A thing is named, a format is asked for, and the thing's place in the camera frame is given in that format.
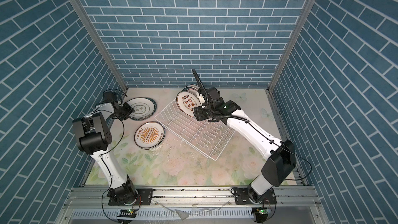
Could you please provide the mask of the large cloud-motif plate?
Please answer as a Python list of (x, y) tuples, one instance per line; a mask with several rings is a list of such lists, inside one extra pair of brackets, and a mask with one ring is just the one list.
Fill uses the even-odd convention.
[(156, 102), (147, 97), (136, 97), (126, 102), (133, 109), (129, 118), (135, 121), (141, 121), (150, 118), (157, 109)]

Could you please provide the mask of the white wire dish rack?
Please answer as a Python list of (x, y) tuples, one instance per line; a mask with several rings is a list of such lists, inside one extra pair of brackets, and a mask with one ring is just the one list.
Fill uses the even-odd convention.
[(171, 101), (161, 110), (155, 116), (155, 120), (202, 155), (214, 161), (220, 157), (235, 134), (235, 130), (224, 125), (223, 122), (197, 121), (194, 117), (182, 112), (175, 101)]

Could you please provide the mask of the small orange sunburst plate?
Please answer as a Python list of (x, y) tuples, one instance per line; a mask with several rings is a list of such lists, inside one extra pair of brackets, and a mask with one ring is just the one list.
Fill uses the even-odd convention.
[(134, 143), (141, 149), (153, 149), (165, 138), (165, 128), (159, 122), (150, 121), (142, 124), (134, 134)]

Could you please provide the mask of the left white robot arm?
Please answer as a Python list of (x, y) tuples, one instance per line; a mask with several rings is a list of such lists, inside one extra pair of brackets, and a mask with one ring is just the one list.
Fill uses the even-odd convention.
[(111, 117), (124, 121), (132, 112), (132, 107), (127, 103), (102, 103), (91, 113), (73, 120), (78, 149), (90, 155), (99, 165), (108, 181), (107, 196), (122, 205), (134, 203), (138, 193), (109, 148), (113, 138), (106, 121)]

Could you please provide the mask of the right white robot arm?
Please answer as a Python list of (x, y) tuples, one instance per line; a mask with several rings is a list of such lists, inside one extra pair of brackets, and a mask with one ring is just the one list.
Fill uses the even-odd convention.
[(249, 184), (254, 202), (273, 187), (278, 187), (296, 167), (295, 146), (266, 132), (233, 101), (225, 102), (216, 88), (199, 89), (200, 106), (194, 108), (198, 121), (223, 122), (241, 134), (266, 160), (261, 173)]

